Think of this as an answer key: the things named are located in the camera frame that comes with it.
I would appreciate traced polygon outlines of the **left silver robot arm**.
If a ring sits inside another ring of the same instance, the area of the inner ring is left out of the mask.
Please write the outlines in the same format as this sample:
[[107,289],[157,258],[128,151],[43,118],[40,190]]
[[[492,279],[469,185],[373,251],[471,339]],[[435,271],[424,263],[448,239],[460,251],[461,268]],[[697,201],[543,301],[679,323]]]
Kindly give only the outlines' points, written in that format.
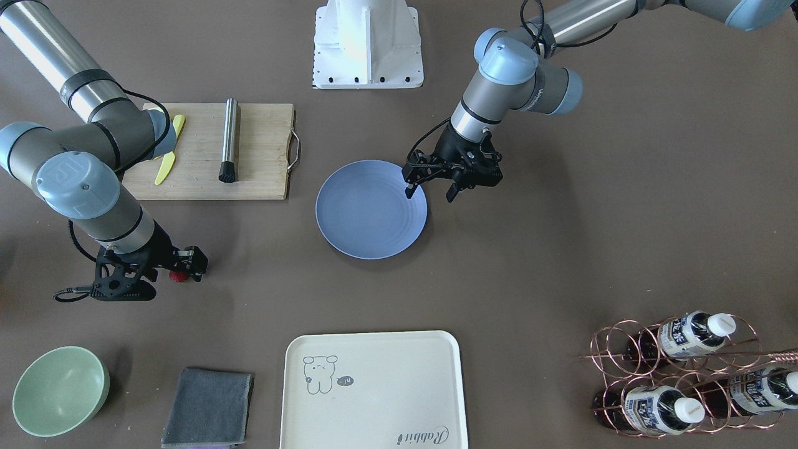
[[502,181],[502,155],[493,133],[510,110],[546,115],[573,111],[582,98],[582,79],[572,69],[550,63],[559,50],[586,46],[610,34],[619,22],[664,1],[570,1],[539,15],[525,16],[513,31],[490,28],[474,46],[477,69],[450,117],[439,123],[442,134],[430,154],[414,145],[401,173],[410,199],[428,181],[451,181],[446,199]]

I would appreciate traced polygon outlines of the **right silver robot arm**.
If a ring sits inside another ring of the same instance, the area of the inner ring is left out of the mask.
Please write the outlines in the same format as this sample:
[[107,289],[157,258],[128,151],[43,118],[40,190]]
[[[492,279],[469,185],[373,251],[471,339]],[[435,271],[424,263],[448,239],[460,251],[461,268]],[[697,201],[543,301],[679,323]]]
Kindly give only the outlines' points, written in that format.
[[34,122],[2,129],[2,167],[52,210],[100,245],[92,283],[54,295],[70,303],[150,301],[160,268],[172,279],[200,281],[207,256],[177,248],[122,185],[132,166],[169,153],[177,134],[165,106],[140,110],[124,89],[39,1],[3,1],[2,33],[58,91],[83,125],[51,130]]

